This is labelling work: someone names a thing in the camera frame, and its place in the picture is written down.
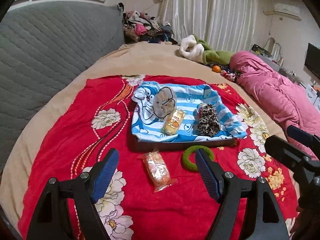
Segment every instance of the white air conditioner unit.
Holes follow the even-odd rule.
[[[289,17],[289,18],[292,18],[292,19],[295,19],[298,21],[302,20],[300,18],[300,8],[293,6],[293,5],[290,5],[290,4],[285,4],[285,3],[275,4],[273,12],[264,11],[264,14],[266,14],[266,15],[278,14],[283,17]]]

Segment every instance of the white drawer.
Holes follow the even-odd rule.
[[[314,104],[317,99],[317,92],[310,85],[306,88],[306,94],[309,101]]]
[[[320,113],[320,98],[316,99],[314,106]]]

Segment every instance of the leopard print scrunchie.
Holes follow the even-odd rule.
[[[221,130],[217,119],[217,108],[213,105],[201,107],[201,118],[198,124],[199,135],[213,137]]]

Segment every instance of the pink comforter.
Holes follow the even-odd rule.
[[[259,57],[247,51],[233,55],[230,68],[241,71],[237,83],[261,105],[263,110],[282,129],[294,125],[310,134],[320,136],[320,114],[308,100],[305,90],[274,71]],[[313,152],[299,142],[287,137],[288,142],[308,153]]]

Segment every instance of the beige bed sheet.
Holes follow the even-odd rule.
[[[87,79],[109,75],[147,74],[191,77],[207,83],[228,83],[261,115],[270,135],[276,134],[285,138],[280,126],[272,121],[240,86],[227,81],[206,66],[180,57],[178,49],[179,47],[174,45],[146,42],[124,45],[81,73],[32,118],[13,147],[0,185],[0,204],[16,230],[23,210],[22,199],[27,190],[31,166],[41,142],[57,119],[68,110],[77,93],[84,88]]]

